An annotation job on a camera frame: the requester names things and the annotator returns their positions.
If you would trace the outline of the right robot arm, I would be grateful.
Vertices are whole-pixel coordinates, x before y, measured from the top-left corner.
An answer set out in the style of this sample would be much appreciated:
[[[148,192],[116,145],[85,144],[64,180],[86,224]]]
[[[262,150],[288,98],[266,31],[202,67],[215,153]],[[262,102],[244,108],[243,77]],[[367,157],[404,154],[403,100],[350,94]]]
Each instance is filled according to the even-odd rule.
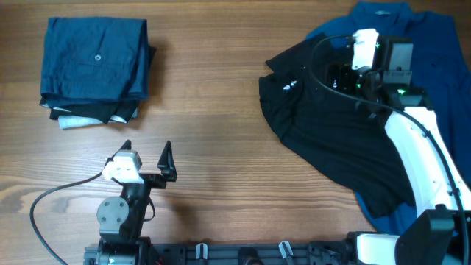
[[[468,264],[470,261],[470,190],[442,141],[433,105],[411,85],[413,43],[379,35],[373,29],[342,35],[341,47],[319,35],[303,41],[300,77],[281,90],[289,98],[301,85],[315,85],[333,103],[354,104],[356,121],[373,123],[386,148],[372,139],[361,143],[344,131],[341,137],[361,153],[336,156],[348,168],[343,183],[372,191],[387,181],[386,166],[405,172],[414,193],[417,217],[398,236],[351,232],[341,241],[308,244],[219,245],[170,244],[166,264]]]

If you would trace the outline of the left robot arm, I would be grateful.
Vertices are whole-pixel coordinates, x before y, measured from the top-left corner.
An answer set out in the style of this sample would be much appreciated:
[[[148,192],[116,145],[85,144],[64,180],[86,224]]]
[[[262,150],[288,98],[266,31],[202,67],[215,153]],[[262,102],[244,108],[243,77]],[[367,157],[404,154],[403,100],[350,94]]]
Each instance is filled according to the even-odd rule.
[[[165,189],[168,172],[140,173],[142,166],[139,154],[132,150],[130,140],[107,159],[102,174],[104,178],[121,185],[121,194],[108,197],[98,207],[96,217],[99,222],[100,241],[94,259],[95,265],[110,264],[162,264],[158,251],[149,237],[142,237],[144,222],[147,222],[146,209],[153,207],[151,190]]]

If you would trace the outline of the black polo shirt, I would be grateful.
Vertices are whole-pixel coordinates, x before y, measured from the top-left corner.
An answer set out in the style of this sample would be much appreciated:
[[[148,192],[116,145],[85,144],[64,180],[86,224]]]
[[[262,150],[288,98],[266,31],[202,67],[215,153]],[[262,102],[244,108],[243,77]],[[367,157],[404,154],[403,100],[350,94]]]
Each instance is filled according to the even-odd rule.
[[[413,191],[397,149],[365,105],[331,93],[327,67],[350,52],[342,39],[319,34],[266,61],[260,77],[261,110],[280,142],[326,177],[353,190],[373,218],[417,215]]]

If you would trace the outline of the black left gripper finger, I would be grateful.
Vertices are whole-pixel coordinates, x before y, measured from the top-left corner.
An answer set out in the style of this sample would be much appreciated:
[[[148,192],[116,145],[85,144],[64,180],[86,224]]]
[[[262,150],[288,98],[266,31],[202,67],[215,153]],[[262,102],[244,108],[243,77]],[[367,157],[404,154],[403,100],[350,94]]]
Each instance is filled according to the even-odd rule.
[[[124,151],[124,150],[131,150],[131,149],[132,149],[132,142],[131,142],[131,140],[126,140],[126,141],[123,143],[123,145],[118,149],[117,152],[115,152],[111,157],[108,157],[108,158],[107,158],[107,160],[106,160],[106,162],[105,162],[105,166],[106,166],[109,162],[113,161],[114,157],[115,157],[119,152]]]
[[[170,141],[166,142],[160,159],[157,163],[157,167],[166,181],[175,182],[177,180],[177,170],[174,163]]]

